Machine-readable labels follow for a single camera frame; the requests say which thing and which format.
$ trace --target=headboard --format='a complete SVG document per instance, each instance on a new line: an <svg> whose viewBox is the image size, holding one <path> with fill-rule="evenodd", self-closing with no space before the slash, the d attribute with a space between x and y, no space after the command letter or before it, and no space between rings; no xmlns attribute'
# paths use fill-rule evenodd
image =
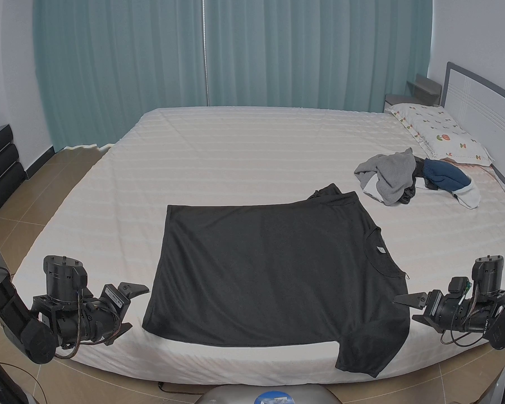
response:
<svg viewBox="0 0 505 404"><path fill-rule="evenodd" d="M441 105L486 147L505 183L505 90L448 62Z"/></svg>

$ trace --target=bed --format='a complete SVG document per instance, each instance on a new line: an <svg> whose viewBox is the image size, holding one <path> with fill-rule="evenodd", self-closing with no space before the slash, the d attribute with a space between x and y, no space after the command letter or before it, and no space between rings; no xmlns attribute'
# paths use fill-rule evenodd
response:
<svg viewBox="0 0 505 404"><path fill-rule="evenodd" d="M454 65L447 68L447 81L446 109L472 134L490 125L474 135L497 160L505 179L505 94ZM342 192L357 192L381 226L393 259L409 276L408 292L446 290L452 276L470 275L474 259L505 257L505 183L492 169L463 166L481 191L475 210L459 205L447 192L420 191L409 205L394 207L363 194L355 167L372 155L409 146L425 157L388 114L251 107L150 111L71 191L34 242L14 284L30 306L32 296L46 293L43 258L58 254L84 263L94 293L121 281L151 287L168 204L288 203L335 183ZM336 342L221 348L149 334L141 327L149 297L132 301L125 318L132 330L112 346L81 347L75 360L130 377L181 384L271 386L371 379L335 369ZM432 365L461 350L441 345L434 329L411 322L404 346L378 378Z"/></svg>

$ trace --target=floor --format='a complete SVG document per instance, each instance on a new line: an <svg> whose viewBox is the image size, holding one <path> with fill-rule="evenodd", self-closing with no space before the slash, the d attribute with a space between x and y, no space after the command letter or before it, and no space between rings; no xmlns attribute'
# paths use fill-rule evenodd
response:
<svg viewBox="0 0 505 404"><path fill-rule="evenodd" d="M30 180L23 182L1 208L0 250L12 273L67 194L105 152L76 148L57 153ZM123 377L74 361L53 360L50 364L35 365L7 340L1 327L0 361L21 367L36 377L49 404L194 403L199 393L210 388L166 384L168 392L162 392L156 382ZM505 350L492 350L485 344L396 378L328 388L343 403L468 404L478 399L504 365ZM45 402L30 376L17 368L5 369L41 404Z"/></svg>

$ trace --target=blue circle logo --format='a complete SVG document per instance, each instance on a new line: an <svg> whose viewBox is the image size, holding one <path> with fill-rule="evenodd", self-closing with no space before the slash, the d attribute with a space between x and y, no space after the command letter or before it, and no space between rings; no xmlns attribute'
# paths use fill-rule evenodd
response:
<svg viewBox="0 0 505 404"><path fill-rule="evenodd" d="M260 395L254 404L296 404L296 402L284 392L269 391Z"/></svg>

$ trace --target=wall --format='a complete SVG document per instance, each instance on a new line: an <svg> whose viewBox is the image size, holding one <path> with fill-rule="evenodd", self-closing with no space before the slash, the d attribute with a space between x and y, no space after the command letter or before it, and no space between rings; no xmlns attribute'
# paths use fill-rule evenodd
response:
<svg viewBox="0 0 505 404"><path fill-rule="evenodd" d="M452 61L505 89L505 0L433 0L428 76Z"/></svg>
<svg viewBox="0 0 505 404"><path fill-rule="evenodd" d="M0 0L0 125L11 125L25 169L52 145L35 77L32 6Z"/></svg>

